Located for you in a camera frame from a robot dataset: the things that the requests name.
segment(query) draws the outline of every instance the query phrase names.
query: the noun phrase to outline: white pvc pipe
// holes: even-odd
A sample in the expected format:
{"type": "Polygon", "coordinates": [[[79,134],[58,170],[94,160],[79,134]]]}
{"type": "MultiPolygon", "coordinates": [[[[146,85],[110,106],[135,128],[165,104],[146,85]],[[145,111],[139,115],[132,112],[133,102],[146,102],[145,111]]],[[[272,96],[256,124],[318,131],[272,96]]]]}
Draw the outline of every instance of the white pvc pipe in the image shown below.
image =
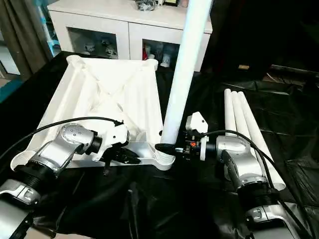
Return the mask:
{"type": "Polygon", "coordinates": [[[237,131],[230,89],[226,89],[224,91],[224,104],[225,104],[225,129],[237,131]]]}
{"type": "MultiPolygon", "coordinates": [[[[249,107],[249,104],[246,100],[244,93],[238,92],[238,96],[239,96],[239,101],[241,103],[241,107],[244,113],[244,117],[245,117],[246,124],[247,124],[252,141],[257,145],[257,147],[261,151],[263,151],[266,155],[268,155],[273,160],[270,154],[270,151],[267,147],[267,144],[264,140],[264,137],[261,134],[260,129],[257,125],[255,117],[249,107]]],[[[269,168],[269,172],[270,172],[275,188],[278,190],[283,190],[286,187],[284,181],[282,180],[278,172],[273,168],[273,166],[268,161],[267,161],[267,166],[269,168]]]]}
{"type": "MultiPolygon", "coordinates": [[[[243,110],[241,108],[241,104],[238,98],[238,94],[236,91],[233,91],[231,93],[231,98],[233,102],[233,109],[234,109],[234,114],[235,114],[235,122],[236,122],[236,128],[237,132],[242,133],[245,135],[247,138],[251,139],[249,130],[246,124],[246,120],[244,117],[243,110]]],[[[253,148],[250,149],[251,154],[256,158],[256,153],[253,148]]]]}
{"type": "MultiPolygon", "coordinates": [[[[212,0],[189,1],[161,143],[176,143],[211,3],[212,0]]],[[[158,153],[157,161],[160,164],[171,165],[174,157],[158,153]]]]}

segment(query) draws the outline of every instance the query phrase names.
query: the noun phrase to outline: cabinet glass door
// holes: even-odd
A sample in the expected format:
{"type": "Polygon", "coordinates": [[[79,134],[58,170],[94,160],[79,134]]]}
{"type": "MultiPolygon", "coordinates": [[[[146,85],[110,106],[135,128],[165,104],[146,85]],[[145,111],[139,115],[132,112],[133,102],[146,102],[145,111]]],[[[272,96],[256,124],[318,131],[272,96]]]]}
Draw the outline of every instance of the cabinet glass door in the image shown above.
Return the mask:
{"type": "Polygon", "coordinates": [[[179,44],[143,39],[142,59],[156,59],[160,66],[175,69],[179,44]]]}
{"type": "Polygon", "coordinates": [[[118,59],[116,35],[68,27],[74,52],[118,59]]]}
{"type": "Polygon", "coordinates": [[[129,60],[129,24],[107,18],[50,11],[61,49],[129,60]]]}

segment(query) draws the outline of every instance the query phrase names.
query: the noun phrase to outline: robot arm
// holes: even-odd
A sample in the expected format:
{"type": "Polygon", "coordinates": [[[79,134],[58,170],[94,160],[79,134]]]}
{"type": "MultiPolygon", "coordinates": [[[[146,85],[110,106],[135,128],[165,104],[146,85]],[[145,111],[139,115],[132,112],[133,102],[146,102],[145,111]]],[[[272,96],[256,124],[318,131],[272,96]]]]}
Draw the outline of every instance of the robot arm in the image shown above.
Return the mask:
{"type": "MultiPolygon", "coordinates": [[[[112,144],[127,142],[128,131],[112,144]]],[[[32,225],[30,210],[46,194],[74,154],[98,153],[102,138],[76,123],[64,125],[55,140],[46,143],[26,165],[18,165],[13,177],[0,186],[0,239],[21,239],[32,225]]]]}
{"type": "Polygon", "coordinates": [[[187,118],[187,134],[182,147],[157,144],[156,149],[189,160],[202,160],[205,151],[206,157],[216,157],[223,163],[226,166],[225,178],[232,181],[246,212],[245,222],[252,232],[248,239],[299,239],[297,225],[271,192],[264,167],[251,154],[250,144],[241,137],[223,135],[217,137],[216,143],[207,138],[203,144],[199,133],[203,131],[205,120],[198,114],[187,118]]]}

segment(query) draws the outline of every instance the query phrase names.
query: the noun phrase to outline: black plastic sheet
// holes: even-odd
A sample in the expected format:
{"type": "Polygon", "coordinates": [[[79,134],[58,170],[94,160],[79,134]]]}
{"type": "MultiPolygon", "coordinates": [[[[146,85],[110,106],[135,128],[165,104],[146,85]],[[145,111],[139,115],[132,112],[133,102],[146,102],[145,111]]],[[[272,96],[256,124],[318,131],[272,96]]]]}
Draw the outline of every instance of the black plastic sheet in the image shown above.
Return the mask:
{"type": "MultiPolygon", "coordinates": [[[[45,76],[43,72],[34,82],[45,76]]],[[[172,77],[172,73],[157,71],[163,119],[172,77]]],[[[318,88],[311,84],[225,83],[212,75],[196,73],[181,130],[186,117],[196,111],[204,116],[209,130],[224,129],[226,88],[245,93],[274,161],[306,205],[318,236],[318,88]]],[[[18,97],[8,102],[18,101],[18,97]]],[[[172,169],[165,172],[153,166],[127,166],[112,167],[110,174],[103,176],[102,168],[68,169],[40,205],[35,221],[42,228],[97,239],[243,239],[248,234],[244,212],[231,183],[223,180],[220,172],[214,158],[205,162],[177,158],[172,169]]],[[[294,203],[287,189],[281,196],[294,203]]],[[[298,214],[296,205],[290,206],[298,214]]]]}

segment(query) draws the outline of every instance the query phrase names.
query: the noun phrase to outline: white plastic part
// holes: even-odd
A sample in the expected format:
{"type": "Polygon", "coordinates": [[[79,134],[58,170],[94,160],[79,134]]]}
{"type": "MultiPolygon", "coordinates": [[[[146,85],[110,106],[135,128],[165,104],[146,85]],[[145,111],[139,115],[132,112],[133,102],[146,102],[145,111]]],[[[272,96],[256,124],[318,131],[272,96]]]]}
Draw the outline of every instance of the white plastic part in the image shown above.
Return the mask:
{"type": "MultiPolygon", "coordinates": [[[[224,91],[224,103],[225,103],[225,129],[237,131],[235,123],[235,115],[233,109],[233,101],[231,97],[230,89],[224,91]]],[[[234,135],[232,133],[226,133],[227,136],[234,135]]]]}
{"type": "Polygon", "coordinates": [[[35,155],[35,151],[25,150],[18,153],[10,163],[10,168],[14,171],[15,167],[18,165],[26,165],[26,163],[35,155]]]}
{"type": "MultiPolygon", "coordinates": [[[[176,143],[211,3],[212,0],[191,0],[189,2],[161,143],[176,143]]],[[[174,156],[161,152],[157,152],[157,155],[160,164],[170,167],[174,162],[174,156]]]]}
{"type": "MultiPolygon", "coordinates": [[[[192,132],[196,130],[199,133],[206,133],[208,130],[208,123],[205,121],[200,112],[195,112],[191,116],[187,117],[186,121],[186,130],[188,132],[192,132]]],[[[206,144],[208,141],[208,137],[205,136],[200,139],[201,147],[200,147],[200,160],[204,161],[206,157],[206,144]]]]}
{"type": "Polygon", "coordinates": [[[106,149],[111,148],[113,144],[124,144],[128,140],[129,131],[125,124],[110,128],[102,135],[102,144],[97,153],[92,153],[92,160],[99,161],[106,149]]]}
{"type": "MultiPolygon", "coordinates": [[[[271,159],[273,159],[266,145],[264,137],[261,134],[261,131],[257,125],[255,117],[249,107],[249,104],[246,100],[244,93],[238,92],[238,96],[239,96],[241,107],[244,113],[244,117],[245,117],[246,124],[247,124],[252,141],[257,145],[257,147],[261,151],[263,151],[266,155],[268,155],[271,159]]],[[[269,168],[269,172],[270,172],[275,188],[278,190],[283,190],[286,187],[284,181],[279,176],[278,172],[274,169],[274,167],[267,160],[266,162],[267,162],[267,166],[269,168]]]]}
{"type": "MultiPolygon", "coordinates": [[[[130,144],[138,143],[147,149],[139,154],[141,164],[153,164],[162,169],[156,162],[154,153],[154,144],[160,142],[159,132],[162,130],[155,76],[158,62],[154,59],[109,60],[81,58],[76,55],[67,57],[67,61],[69,65],[38,127],[85,116],[124,121],[130,132],[130,144]]],[[[109,121],[83,120],[78,123],[98,132],[105,145],[113,142],[113,137],[108,135],[125,135],[121,130],[114,132],[118,127],[109,121]]],[[[42,145],[55,139],[60,128],[61,125],[37,133],[26,150],[37,151],[42,145]]],[[[68,167],[104,166],[103,162],[95,162],[100,157],[101,154],[76,154],[68,167]]]]}
{"type": "MultiPolygon", "coordinates": [[[[234,114],[235,114],[235,122],[236,122],[236,128],[237,132],[242,133],[245,135],[247,138],[250,138],[249,130],[246,124],[246,120],[244,117],[243,110],[241,109],[241,104],[238,98],[238,94],[236,91],[233,91],[231,93],[231,98],[233,101],[233,109],[234,109],[234,114]]],[[[250,149],[251,154],[256,158],[256,153],[253,148],[250,149]]]]}
{"type": "Polygon", "coordinates": [[[170,66],[170,55],[167,53],[163,54],[162,63],[160,64],[163,67],[169,67],[170,66]]]}

